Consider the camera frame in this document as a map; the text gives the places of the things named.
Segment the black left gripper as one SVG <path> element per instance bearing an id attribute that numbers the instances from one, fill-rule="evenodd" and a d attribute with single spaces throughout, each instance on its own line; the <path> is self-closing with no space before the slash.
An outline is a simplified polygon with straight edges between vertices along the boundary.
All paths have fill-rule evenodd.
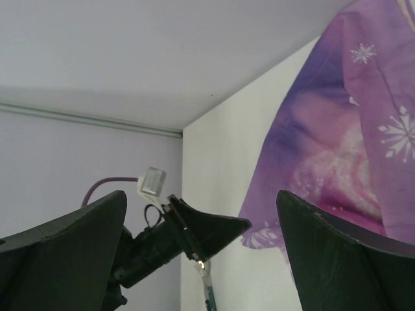
<path id="1" fill-rule="evenodd" d="M 180 247 L 188 259 L 208 261 L 252 227 L 245 218 L 198 211 L 175 195 L 168 201 L 168 224 L 147 227 L 136 237 L 125 227 L 121 231 L 101 310 L 125 305 L 121 288 L 131 288 L 169 263 Z"/>

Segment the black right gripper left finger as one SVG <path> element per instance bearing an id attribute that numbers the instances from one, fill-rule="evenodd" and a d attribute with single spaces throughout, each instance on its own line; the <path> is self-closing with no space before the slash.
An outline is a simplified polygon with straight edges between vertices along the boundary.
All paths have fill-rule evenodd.
<path id="1" fill-rule="evenodd" d="M 1 239 L 2 310 L 115 310 L 110 282 L 126 215 L 123 191 Z"/>

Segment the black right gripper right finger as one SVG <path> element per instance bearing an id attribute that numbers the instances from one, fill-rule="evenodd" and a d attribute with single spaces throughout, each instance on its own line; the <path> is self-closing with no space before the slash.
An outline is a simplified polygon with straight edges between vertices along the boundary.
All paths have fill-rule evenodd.
<path id="1" fill-rule="evenodd" d="M 276 199 L 303 310 L 413 310 L 414 246 L 281 190 Z"/>

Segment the fork with green handle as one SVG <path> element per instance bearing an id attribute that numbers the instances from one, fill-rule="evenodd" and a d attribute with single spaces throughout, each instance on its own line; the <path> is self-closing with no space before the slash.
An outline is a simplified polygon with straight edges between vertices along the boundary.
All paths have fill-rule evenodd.
<path id="1" fill-rule="evenodd" d="M 207 311 L 217 311 L 215 302 L 215 295 L 213 291 L 213 284 L 211 280 L 211 263 L 210 261 L 202 262 L 197 261 L 195 268 L 202 278 L 203 289 L 204 289 L 204 301 Z"/>

